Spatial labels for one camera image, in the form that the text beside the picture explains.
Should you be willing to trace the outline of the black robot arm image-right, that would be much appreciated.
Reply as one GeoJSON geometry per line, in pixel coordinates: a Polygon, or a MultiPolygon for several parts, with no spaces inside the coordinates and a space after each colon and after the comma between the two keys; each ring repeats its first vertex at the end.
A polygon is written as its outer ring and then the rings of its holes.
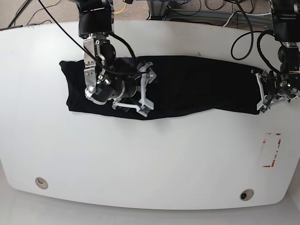
{"type": "Polygon", "coordinates": [[[298,0],[271,0],[272,30],[261,31],[257,39],[248,15],[240,3],[235,1],[243,14],[250,31],[250,44],[256,44],[257,51],[270,69],[269,72],[256,73],[259,100],[238,109],[239,113],[258,115],[282,102],[290,102],[300,96],[300,2],[298,0]],[[264,56],[261,50],[261,40],[265,35],[271,35],[281,46],[277,56],[281,62],[276,69],[264,56]]]}

